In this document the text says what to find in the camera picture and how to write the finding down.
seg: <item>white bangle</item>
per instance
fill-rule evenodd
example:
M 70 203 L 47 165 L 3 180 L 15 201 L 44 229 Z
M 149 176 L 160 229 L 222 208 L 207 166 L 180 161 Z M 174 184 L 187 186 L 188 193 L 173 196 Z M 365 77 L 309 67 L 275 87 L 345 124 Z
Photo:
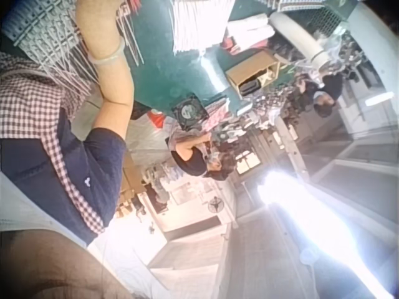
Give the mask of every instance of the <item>white bangle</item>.
M 95 59 L 92 54 L 88 53 L 87 57 L 89 58 L 89 61 L 94 64 L 94 65 L 104 65 L 104 64 L 109 64 L 113 62 L 116 58 L 119 57 L 119 55 L 123 52 L 125 49 L 125 39 L 121 36 L 120 37 L 120 43 L 119 43 L 119 48 L 116 50 L 115 53 L 113 53 L 110 57 L 104 58 L 104 59 Z

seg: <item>white plastic part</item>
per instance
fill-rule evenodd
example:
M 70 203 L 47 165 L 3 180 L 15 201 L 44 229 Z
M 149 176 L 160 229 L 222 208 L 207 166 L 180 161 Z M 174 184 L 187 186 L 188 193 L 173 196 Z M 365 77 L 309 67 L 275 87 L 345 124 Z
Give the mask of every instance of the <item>white plastic part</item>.
M 269 23 L 311 61 L 317 70 L 331 61 L 323 47 L 289 16 L 282 12 L 274 12 L 269 18 Z

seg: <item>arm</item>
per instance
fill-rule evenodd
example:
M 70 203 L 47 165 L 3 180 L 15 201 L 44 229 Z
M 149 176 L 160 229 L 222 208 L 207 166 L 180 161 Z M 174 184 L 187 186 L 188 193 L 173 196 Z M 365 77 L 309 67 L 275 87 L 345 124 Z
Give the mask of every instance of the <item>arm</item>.
M 183 159 L 183 161 L 188 161 L 193 156 L 193 147 L 200 145 L 211 140 L 211 133 L 205 135 L 190 138 L 176 144 L 176 152 Z
M 120 45 L 116 11 L 121 0 L 78 0 L 76 22 L 90 54 L 104 59 L 114 54 Z M 134 85 L 125 55 L 109 64 L 96 65 L 103 104 L 93 128 L 109 129 L 123 139 L 133 108 Z

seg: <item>gingham fabric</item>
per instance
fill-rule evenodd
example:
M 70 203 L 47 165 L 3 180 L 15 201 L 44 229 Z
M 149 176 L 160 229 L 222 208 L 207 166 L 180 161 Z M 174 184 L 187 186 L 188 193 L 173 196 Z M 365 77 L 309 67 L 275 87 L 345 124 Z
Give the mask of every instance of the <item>gingham fabric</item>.
M 70 200 L 88 228 L 100 234 L 103 221 L 69 179 L 57 137 L 60 108 L 71 119 L 84 96 L 38 72 L 35 63 L 0 52 L 0 138 L 40 139 Z

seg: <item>dark shirt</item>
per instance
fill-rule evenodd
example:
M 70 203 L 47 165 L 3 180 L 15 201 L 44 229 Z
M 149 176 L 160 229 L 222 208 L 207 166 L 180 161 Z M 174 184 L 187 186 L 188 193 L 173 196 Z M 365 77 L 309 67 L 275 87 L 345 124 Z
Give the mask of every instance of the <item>dark shirt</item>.
M 171 151 L 171 153 L 176 164 L 185 173 L 191 176 L 202 176 L 206 172 L 206 163 L 202 152 L 198 148 L 193 148 L 193 155 L 187 161 L 184 161 L 176 151 Z
M 85 141 L 79 141 L 72 134 L 63 109 L 57 136 L 70 180 L 107 226 L 118 201 L 125 142 L 103 128 L 93 129 Z M 3 139 L 0 145 L 2 172 L 48 215 L 91 243 L 96 234 L 87 227 L 61 186 L 41 141 Z
M 323 77 L 324 87 L 319 88 L 314 82 L 306 82 L 306 90 L 302 95 L 299 95 L 297 102 L 303 110 L 307 105 L 313 105 L 313 97 L 316 92 L 328 93 L 334 101 L 337 101 L 342 94 L 343 89 L 343 76 L 338 73 L 337 75 L 326 75 Z

